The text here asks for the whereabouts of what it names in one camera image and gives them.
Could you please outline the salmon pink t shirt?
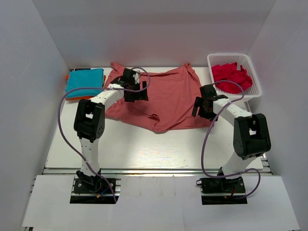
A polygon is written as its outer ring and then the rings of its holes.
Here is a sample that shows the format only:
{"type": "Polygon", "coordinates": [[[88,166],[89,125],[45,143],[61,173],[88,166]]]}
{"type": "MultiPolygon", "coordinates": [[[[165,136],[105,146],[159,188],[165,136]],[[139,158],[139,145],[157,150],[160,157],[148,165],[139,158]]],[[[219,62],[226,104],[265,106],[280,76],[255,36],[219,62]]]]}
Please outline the salmon pink t shirt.
{"type": "Polygon", "coordinates": [[[142,72],[141,80],[151,81],[149,100],[128,103],[120,99],[106,110],[107,118],[156,133],[210,126],[208,119],[192,116],[201,83],[189,63],[163,73],[142,72]]]}

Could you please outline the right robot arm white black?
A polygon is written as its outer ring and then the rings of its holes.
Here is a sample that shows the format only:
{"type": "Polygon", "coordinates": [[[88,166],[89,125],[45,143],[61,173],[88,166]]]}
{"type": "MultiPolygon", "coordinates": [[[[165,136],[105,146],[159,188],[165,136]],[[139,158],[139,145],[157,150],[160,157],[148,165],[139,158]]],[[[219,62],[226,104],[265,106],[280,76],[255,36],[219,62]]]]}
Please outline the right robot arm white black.
{"type": "Polygon", "coordinates": [[[234,103],[239,99],[230,100],[225,95],[218,95],[214,85],[204,85],[200,88],[200,97],[196,97],[192,116],[211,121],[210,127],[205,135],[201,152],[202,171],[210,178],[235,179],[242,173],[249,171],[247,168],[256,158],[271,149],[270,134],[265,115],[253,114],[234,103]],[[228,162],[221,167],[220,175],[209,175],[204,168],[205,145],[214,123],[222,117],[233,126],[233,149],[228,162]]]}

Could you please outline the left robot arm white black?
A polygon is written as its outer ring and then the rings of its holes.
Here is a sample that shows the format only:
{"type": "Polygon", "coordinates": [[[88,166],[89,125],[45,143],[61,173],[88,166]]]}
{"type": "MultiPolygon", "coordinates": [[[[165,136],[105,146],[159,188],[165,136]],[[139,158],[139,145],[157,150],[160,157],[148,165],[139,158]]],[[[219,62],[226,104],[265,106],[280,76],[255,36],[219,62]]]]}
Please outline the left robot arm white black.
{"type": "Polygon", "coordinates": [[[148,84],[141,81],[141,73],[135,68],[125,68],[123,74],[110,82],[107,89],[98,95],[80,100],[74,121],[81,144],[82,167],[77,176],[93,184],[100,178],[98,143],[105,129],[105,112],[120,99],[125,102],[148,101],[148,84]]]}

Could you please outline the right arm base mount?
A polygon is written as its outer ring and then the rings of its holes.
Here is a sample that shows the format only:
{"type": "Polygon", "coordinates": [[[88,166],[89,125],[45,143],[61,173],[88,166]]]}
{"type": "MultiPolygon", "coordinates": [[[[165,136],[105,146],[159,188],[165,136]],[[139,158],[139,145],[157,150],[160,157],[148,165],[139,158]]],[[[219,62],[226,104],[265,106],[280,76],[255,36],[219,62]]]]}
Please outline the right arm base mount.
{"type": "Polygon", "coordinates": [[[201,188],[202,205],[247,204],[246,190],[242,177],[200,178],[196,185],[201,188]]]}

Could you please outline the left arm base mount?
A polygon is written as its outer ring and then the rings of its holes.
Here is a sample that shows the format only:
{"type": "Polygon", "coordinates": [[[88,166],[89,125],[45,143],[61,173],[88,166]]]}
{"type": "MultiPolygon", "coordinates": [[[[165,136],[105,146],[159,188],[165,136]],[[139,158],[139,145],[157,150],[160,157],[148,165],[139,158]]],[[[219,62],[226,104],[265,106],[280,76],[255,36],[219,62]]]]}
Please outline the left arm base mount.
{"type": "Polygon", "coordinates": [[[107,178],[108,183],[98,176],[87,176],[80,170],[74,178],[70,197],[71,204],[106,205],[116,204],[120,196],[121,179],[107,178]]]}

